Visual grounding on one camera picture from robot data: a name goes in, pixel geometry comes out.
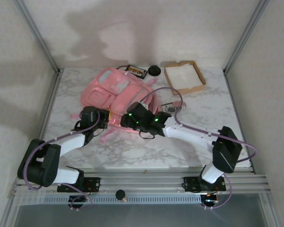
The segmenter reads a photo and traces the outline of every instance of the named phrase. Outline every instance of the white tissue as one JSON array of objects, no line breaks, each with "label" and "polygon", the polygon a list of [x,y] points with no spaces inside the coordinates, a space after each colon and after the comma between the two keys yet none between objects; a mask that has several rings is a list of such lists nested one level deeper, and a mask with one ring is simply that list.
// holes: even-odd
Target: white tissue
[{"label": "white tissue", "polygon": [[191,89],[202,85],[193,65],[182,65],[165,68],[174,89]]}]

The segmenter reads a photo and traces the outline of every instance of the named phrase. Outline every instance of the white wall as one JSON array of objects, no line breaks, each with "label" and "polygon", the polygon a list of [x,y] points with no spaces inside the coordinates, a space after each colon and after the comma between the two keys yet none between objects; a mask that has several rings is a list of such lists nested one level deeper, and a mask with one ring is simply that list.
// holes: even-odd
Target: white wall
[{"label": "white wall", "polygon": [[258,0],[24,0],[60,67],[224,67]]},{"label": "white wall", "polygon": [[271,0],[229,75],[247,141],[284,218],[284,0]]},{"label": "white wall", "polygon": [[11,0],[0,0],[0,221],[53,71]]}]

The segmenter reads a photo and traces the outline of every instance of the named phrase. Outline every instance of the wire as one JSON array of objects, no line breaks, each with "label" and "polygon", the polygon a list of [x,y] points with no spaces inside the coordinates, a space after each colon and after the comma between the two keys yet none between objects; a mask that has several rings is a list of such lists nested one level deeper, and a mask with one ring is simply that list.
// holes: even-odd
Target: wire
[{"label": "wire", "polygon": [[119,68],[122,68],[122,67],[127,67],[128,65],[122,65],[122,66],[119,66],[118,68],[117,68],[117,70],[119,69]]},{"label": "wire", "polygon": [[144,131],[139,131],[139,136],[140,136],[142,139],[144,139],[144,140],[153,140],[153,139],[155,138],[154,135],[152,135],[152,138],[143,137],[143,136],[141,135],[141,132],[144,132]]},{"label": "wire", "polygon": [[[157,92],[159,90],[163,90],[163,89],[170,89],[170,90],[175,91],[179,95],[179,97],[181,99],[180,106],[182,106],[182,104],[183,104],[183,97],[181,96],[180,92],[178,90],[174,89],[173,87],[160,87],[158,89],[155,89],[155,90],[151,91],[150,93],[148,93],[143,99],[141,99],[140,102],[142,102],[144,99],[146,99],[152,93],[155,93],[155,92]],[[208,136],[216,136],[216,137],[220,137],[220,138],[225,139],[225,140],[230,140],[232,142],[239,143],[239,144],[245,145],[247,147],[250,147],[250,148],[252,148],[254,150],[254,153],[252,155],[250,155],[250,156],[248,156],[246,158],[238,160],[237,163],[249,160],[249,159],[253,158],[257,154],[257,152],[258,152],[257,148],[255,146],[249,144],[249,143],[246,143],[246,142],[243,142],[243,141],[240,141],[240,140],[236,140],[236,139],[233,139],[233,138],[230,138],[230,137],[227,137],[227,136],[223,136],[223,135],[220,135],[220,134],[210,133],[210,132],[202,130],[202,129],[198,129],[198,128],[194,128],[194,127],[189,126],[189,125],[182,124],[179,121],[179,119],[178,119],[178,113],[179,112],[180,112],[180,108],[177,109],[176,112],[175,112],[175,121],[176,121],[176,123],[181,124],[183,127],[191,129],[191,130],[194,130],[194,131],[198,131],[198,132],[201,132],[201,133],[204,133],[204,134],[207,134]]]},{"label": "wire", "polygon": [[100,135],[102,132],[104,132],[104,129],[101,132],[99,132],[97,135],[95,135],[94,137]]},{"label": "wire", "polygon": [[[77,211],[88,209],[88,208],[90,208],[90,207],[93,205],[93,202],[92,202],[93,199],[92,199],[89,195],[87,195],[85,192],[79,190],[78,188],[76,188],[76,187],[74,187],[74,186],[72,186],[71,184],[68,184],[68,183],[62,183],[62,185],[65,185],[65,186],[67,186],[67,187],[69,187],[69,188],[72,188],[73,190],[75,190],[75,191],[81,193],[82,195],[84,195],[84,196],[86,197],[86,199],[88,199],[88,200],[90,201],[90,205],[89,205],[89,206],[84,207],[84,208],[76,208]],[[71,210],[74,208],[74,207],[73,207],[74,202],[75,202],[77,199],[82,198],[82,195],[81,195],[81,196],[77,196],[75,199],[73,199],[73,200],[71,201],[71,205],[70,205]]]},{"label": "wire", "polygon": [[210,209],[216,209],[216,208],[219,208],[219,207],[225,205],[225,204],[229,201],[229,199],[231,198],[231,196],[232,196],[232,183],[231,183],[230,179],[228,178],[228,176],[226,176],[226,175],[224,174],[224,177],[225,177],[225,179],[228,181],[228,184],[229,184],[229,187],[230,187],[229,196],[228,196],[227,200],[225,200],[225,201],[224,201],[223,203],[221,203],[219,206],[217,206],[217,207],[210,207]]},{"label": "wire", "polygon": [[207,195],[213,195],[213,194],[216,194],[216,193],[218,193],[218,190],[216,190],[215,192],[209,193]]},{"label": "wire", "polygon": [[88,131],[88,130],[92,129],[93,127],[95,127],[95,126],[98,124],[98,122],[99,122],[99,120],[100,120],[100,113],[99,113],[98,110],[97,110],[97,112],[98,112],[98,113],[97,113],[97,114],[98,114],[98,118],[97,118],[97,120],[96,120],[96,123],[94,123],[92,126],[86,128],[86,129],[80,130],[80,131],[71,131],[71,132],[69,132],[69,133],[67,133],[67,134],[65,134],[65,135],[62,135],[62,136],[59,136],[59,137],[57,137],[57,138],[48,140],[48,141],[46,141],[46,142],[40,144],[39,146],[37,146],[37,147],[32,151],[32,153],[28,156],[27,161],[26,161],[25,164],[24,164],[24,169],[23,169],[23,179],[24,179],[24,181],[25,181],[25,184],[28,186],[28,188],[29,188],[30,190],[36,191],[36,190],[39,190],[40,188],[42,188],[41,185],[40,185],[39,187],[37,187],[37,188],[33,187],[33,186],[29,183],[28,178],[27,178],[27,168],[28,168],[28,165],[29,165],[29,163],[31,162],[33,156],[35,155],[35,153],[36,153],[38,150],[40,150],[43,146],[45,146],[46,144],[53,143],[53,142],[55,142],[55,141],[57,141],[57,140],[64,139],[64,138],[66,138],[66,137],[68,137],[68,136],[76,135],[76,134],[79,134],[79,133],[82,133],[82,132],[85,132],[85,131]]},{"label": "wire", "polygon": [[89,194],[88,195],[91,195],[92,188],[88,184],[85,184],[85,186],[89,188]]}]

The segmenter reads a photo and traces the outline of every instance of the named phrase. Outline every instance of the black round object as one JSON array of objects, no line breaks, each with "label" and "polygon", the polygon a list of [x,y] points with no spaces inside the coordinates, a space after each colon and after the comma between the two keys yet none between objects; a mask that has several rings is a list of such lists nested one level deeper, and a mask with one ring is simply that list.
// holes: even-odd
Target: black round object
[{"label": "black round object", "polygon": [[160,75],[160,73],[161,73],[161,69],[156,65],[150,66],[148,69],[148,74],[150,74],[153,77]]},{"label": "black round object", "polygon": [[201,201],[202,203],[207,207],[213,207],[216,205],[217,195],[211,194],[211,195],[201,195]]},{"label": "black round object", "polygon": [[115,193],[115,197],[117,198],[117,200],[123,200],[125,198],[125,192],[123,190],[118,190]]}]

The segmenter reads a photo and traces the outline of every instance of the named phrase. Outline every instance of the glass panel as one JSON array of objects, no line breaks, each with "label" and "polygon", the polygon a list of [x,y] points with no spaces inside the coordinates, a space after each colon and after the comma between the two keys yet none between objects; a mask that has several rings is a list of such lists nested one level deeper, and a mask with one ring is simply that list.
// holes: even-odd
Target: glass panel
[{"label": "glass panel", "polygon": [[[222,195],[221,201],[228,195]],[[233,195],[216,210],[201,205],[94,205],[74,211],[66,205],[33,205],[20,208],[16,227],[266,227],[257,194]]]}]

